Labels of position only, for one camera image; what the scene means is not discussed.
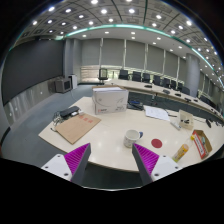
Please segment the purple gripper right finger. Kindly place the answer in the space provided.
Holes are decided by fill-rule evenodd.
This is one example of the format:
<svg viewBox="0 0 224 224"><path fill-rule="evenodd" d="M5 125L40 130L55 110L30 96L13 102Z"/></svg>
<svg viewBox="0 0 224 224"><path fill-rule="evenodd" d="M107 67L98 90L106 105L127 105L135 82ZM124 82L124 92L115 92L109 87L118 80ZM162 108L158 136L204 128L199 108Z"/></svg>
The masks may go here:
<svg viewBox="0 0 224 224"><path fill-rule="evenodd" d="M136 143L132 145L132 154L135 158L143 185L151 183L151 174L159 159L159 155Z"/></svg>

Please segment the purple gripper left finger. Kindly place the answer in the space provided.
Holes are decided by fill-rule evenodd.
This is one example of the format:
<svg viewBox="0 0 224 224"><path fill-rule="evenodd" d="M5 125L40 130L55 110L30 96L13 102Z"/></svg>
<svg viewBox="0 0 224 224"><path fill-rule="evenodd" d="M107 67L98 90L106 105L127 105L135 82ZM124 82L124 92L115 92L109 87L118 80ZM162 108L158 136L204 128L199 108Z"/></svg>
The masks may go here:
<svg viewBox="0 0 224 224"><path fill-rule="evenodd" d="M64 158L72 173L71 182L77 185L82 184L86 165L91 154L91 144L84 144L67 153Z"/></svg>

